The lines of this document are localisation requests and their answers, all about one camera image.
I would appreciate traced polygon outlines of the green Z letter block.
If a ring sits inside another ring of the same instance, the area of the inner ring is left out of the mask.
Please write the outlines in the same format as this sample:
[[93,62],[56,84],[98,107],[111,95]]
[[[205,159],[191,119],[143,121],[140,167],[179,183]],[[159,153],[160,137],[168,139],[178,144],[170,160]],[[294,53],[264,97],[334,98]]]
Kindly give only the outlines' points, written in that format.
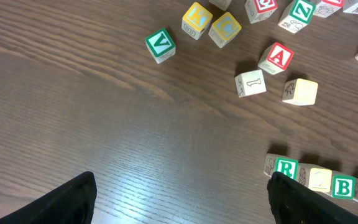
[[278,26],[296,34],[305,28],[313,17],[316,5],[307,0],[293,0],[284,10]]

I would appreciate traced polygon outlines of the red E letter block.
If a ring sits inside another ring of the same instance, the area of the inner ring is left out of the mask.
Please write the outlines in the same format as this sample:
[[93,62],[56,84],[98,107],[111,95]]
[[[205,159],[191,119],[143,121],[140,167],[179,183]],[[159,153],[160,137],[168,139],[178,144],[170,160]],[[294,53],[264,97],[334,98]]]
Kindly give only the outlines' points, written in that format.
[[276,0],[247,0],[245,9],[251,24],[268,19],[278,8]]

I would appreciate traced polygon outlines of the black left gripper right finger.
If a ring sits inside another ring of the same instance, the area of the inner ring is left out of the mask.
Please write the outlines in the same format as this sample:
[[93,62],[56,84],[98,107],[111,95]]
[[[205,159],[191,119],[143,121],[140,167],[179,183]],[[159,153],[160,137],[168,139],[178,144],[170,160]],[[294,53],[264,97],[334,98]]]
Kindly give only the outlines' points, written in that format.
[[281,172],[267,184],[277,224],[358,224],[358,216],[332,203]]

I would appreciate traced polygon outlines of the wooden block number 1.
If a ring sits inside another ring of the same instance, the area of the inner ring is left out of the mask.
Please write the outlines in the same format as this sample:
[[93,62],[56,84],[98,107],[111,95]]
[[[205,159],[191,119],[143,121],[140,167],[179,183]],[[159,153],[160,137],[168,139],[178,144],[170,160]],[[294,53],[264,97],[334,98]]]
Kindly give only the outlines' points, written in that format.
[[267,91],[262,70],[245,72],[235,77],[239,98]]

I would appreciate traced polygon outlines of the yellow S letter block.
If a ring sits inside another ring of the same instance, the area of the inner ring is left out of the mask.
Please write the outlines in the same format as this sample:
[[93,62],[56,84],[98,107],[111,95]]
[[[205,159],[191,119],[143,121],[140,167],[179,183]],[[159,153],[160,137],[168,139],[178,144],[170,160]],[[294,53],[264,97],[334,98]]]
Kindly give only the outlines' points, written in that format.
[[283,90],[282,101],[298,106],[315,104],[318,91],[318,83],[297,78],[286,82]]

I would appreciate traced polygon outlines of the yellow C letter block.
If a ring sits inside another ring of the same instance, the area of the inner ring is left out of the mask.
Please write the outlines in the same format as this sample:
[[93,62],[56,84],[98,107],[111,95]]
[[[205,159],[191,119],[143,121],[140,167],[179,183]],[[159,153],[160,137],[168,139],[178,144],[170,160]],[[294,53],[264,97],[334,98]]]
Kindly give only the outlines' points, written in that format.
[[225,12],[219,19],[213,22],[208,35],[219,48],[223,48],[236,37],[241,29],[242,26],[234,16],[230,12]]

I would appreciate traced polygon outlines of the green V letter block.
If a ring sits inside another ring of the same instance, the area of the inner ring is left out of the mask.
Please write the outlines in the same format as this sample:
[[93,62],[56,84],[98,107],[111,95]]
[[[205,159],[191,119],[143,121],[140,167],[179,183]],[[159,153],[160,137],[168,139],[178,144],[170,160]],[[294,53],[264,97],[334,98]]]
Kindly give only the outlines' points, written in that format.
[[176,53],[176,44],[166,28],[159,29],[146,37],[145,44],[158,64],[166,61]]

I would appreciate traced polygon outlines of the green B letter block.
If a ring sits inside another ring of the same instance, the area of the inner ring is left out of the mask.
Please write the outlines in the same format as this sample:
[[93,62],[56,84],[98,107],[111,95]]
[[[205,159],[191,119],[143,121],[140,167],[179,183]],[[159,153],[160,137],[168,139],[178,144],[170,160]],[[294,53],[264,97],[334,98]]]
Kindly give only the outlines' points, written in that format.
[[354,198],[355,188],[355,177],[333,171],[330,193],[333,198],[352,200]]

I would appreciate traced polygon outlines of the red A letter block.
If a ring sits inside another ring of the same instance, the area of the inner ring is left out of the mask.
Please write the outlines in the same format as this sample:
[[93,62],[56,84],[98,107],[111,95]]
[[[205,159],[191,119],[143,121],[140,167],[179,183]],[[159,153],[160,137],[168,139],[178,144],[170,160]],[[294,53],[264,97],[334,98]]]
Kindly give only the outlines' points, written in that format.
[[288,68],[294,52],[286,46],[275,42],[262,54],[258,67],[271,75],[276,75]]

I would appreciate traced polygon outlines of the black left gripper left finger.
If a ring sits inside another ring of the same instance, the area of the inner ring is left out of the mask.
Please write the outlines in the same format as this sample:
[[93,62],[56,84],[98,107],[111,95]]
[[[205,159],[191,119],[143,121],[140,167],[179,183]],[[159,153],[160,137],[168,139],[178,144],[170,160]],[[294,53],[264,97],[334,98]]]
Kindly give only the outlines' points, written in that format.
[[0,218],[0,224],[90,224],[96,196],[94,174],[86,171]]

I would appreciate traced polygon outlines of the yellow O letter block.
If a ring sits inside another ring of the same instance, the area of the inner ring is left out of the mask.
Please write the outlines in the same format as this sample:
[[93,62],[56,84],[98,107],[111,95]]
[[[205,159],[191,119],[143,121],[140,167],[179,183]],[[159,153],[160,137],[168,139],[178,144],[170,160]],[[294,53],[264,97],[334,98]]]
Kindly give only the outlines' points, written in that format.
[[315,192],[331,191],[332,170],[314,164],[298,164],[296,181]]

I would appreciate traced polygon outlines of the green R letter block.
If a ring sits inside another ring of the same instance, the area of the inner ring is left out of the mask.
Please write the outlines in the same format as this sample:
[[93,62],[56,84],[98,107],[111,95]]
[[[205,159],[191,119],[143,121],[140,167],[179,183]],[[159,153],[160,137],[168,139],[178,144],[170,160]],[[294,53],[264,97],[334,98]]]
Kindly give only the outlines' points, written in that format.
[[295,180],[298,173],[298,161],[286,156],[268,153],[265,157],[264,174],[271,177],[274,172],[281,172]]

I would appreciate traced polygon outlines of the yellow K letter block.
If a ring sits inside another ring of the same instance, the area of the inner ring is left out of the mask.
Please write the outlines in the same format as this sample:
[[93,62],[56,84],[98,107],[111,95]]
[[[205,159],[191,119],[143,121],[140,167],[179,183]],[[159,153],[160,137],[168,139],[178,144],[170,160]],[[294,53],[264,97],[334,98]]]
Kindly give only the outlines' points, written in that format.
[[198,40],[209,27],[213,15],[200,3],[194,2],[182,17],[181,28]]

